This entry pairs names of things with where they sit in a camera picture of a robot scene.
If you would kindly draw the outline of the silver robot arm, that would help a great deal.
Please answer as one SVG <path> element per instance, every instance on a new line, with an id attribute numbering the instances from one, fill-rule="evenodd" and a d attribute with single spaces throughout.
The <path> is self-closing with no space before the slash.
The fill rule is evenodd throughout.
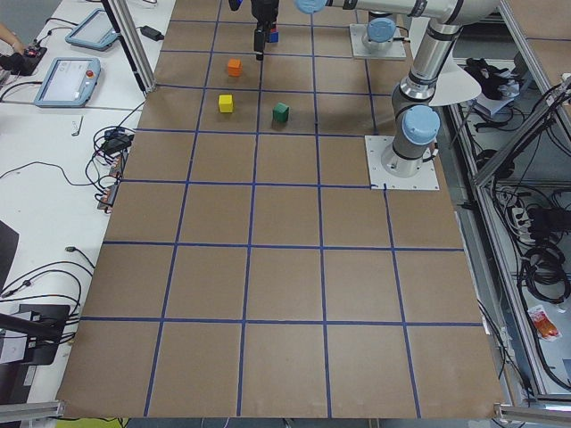
<path id="1" fill-rule="evenodd" d="M 319 12 L 329 1 L 295 1 L 296 7 L 303 13 L 312 14 Z M 271 43 L 277 32 L 277 16 L 279 1 L 251 1 L 251 14 L 256 20 L 256 28 L 253 32 L 253 51 L 256 60 L 264 60 L 264 52 L 267 43 Z M 366 26 L 365 41 L 384 43 L 393 40 L 396 24 L 386 16 L 376 16 Z"/>
<path id="2" fill-rule="evenodd" d="M 426 148 L 435 141 L 441 121 L 429 106 L 437 80 L 464 26 L 480 21 L 498 6 L 497 1 L 297 1 L 306 14 L 325 7 L 427 17 L 409 74 L 393 90 L 396 133 L 382 154 L 383 168 L 395 177 L 415 176 Z"/>

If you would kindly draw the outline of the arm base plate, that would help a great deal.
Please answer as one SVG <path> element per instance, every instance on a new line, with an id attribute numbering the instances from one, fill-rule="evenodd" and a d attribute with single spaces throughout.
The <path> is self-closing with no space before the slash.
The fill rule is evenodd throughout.
<path id="1" fill-rule="evenodd" d="M 402 41 L 378 43 L 368 40 L 367 24 L 351 24 L 349 32 L 352 43 L 352 56 L 357 59 L 404 61 L 407 57 Z"/>
<path id="2" fill-rule="evenodd" d="M 417 160 L 404 160 L 393 151 L 393 136 L 365 136 L 369 185 L 378 190 L 439 191 L 434 158 L 429 148 Z"/>

